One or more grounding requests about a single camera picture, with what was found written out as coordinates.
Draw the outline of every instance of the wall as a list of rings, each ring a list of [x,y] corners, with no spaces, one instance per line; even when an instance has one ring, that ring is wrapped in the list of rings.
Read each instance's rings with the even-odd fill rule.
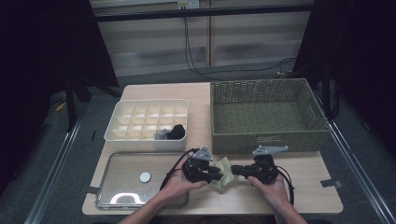
[[[201,0],[205,7],[254,7],[312,0]],[[177,9],[170,0],[91,0],[95,14]],[[196,67],[280,61],[297,55],[309,12],[187,18]],[[187,69],[183,19],[99,23],[116,76]]]

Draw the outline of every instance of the white compartment box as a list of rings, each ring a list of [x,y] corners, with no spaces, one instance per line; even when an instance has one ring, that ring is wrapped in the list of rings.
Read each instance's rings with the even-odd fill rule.
[[[182,151],[186,147],[189,103],[182,99],[119,101],[108,123],[105,140],[118,152]],[[156,140],[156,132],[182,125],[179,140]]]

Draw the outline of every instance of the person's left hand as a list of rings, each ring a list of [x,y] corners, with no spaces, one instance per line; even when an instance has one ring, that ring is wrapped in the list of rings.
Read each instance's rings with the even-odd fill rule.
[[[183,162],[184,160],[178,164],[175,172],[171,175],[165,187],[161,190],[170,199],[175,199],[183,194],[186,194],[192,189],[200,189],[207,185],[206,181],[199,181],[195,183],[190,182],[190,180],[188,180],[186,176],[183,175],[183,171],[180,170]]]

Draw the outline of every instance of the hand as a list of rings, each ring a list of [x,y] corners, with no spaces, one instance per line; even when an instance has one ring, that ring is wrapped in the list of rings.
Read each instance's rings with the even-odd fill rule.
[[[181,161],[178,164],[176,171],[171,175],[165,187],[161,190],[161,192],[171,200],[186,194],[192,189],[200,189],[207,185],[206,181],[191,183],[190,180],[184,176],[183,171],[180,170],[183,162],[184,161]]]
[[[275,209],[284,202],[289,202],[288,194],[285,190],[285,184],[282,175],[278,175],[275,182],[270,185],[264,185],[254,176],[249,176],[247,180],[260,190],[264,199]]]

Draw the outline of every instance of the clear plastic lid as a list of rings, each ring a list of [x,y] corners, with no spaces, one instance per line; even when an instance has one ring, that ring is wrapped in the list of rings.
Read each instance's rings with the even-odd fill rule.
[[[110,156],[96,197],[99,209],[134,209],[145,204],[159,190],[180,153],[116,153]],[[182,208],[189,194],[165,207]]]

